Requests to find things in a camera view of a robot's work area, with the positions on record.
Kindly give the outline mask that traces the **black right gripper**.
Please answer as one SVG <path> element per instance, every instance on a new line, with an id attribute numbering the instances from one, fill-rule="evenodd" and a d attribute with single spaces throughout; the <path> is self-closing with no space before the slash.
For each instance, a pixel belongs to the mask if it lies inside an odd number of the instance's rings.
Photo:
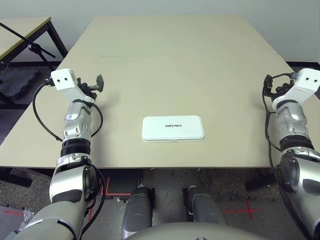
<path id="1" fill-rule="evenodd" d="M 263 81 L 264 88 L 272 88 L 272 76 L 267 74 Z M 292 88 L 292 83 L 284 83 L 282 86 L 278 86 L 275 89 L 275 93 L 272 95 L 271 99 L 275 100 L 280 96 L 285 95 Z"/>

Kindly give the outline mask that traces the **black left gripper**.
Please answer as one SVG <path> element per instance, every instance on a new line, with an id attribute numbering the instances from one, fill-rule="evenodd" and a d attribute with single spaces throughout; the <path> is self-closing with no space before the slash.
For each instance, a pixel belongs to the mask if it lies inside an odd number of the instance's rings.
<path id="1" fill-rule="evenodd" d="M 102 92 L 104 89 L 104 80 L 103 76 L 99 74 L 96 77 L 96 88 L 94 86 L 88 86 L 86 82 L 81 83 L 81 78 L 77 78 L 77 86 L 80 88 L 80 90 L 88 97 L 95 100 L 97 98 L 97 94 L 94 92 L 95 90 Z"/>

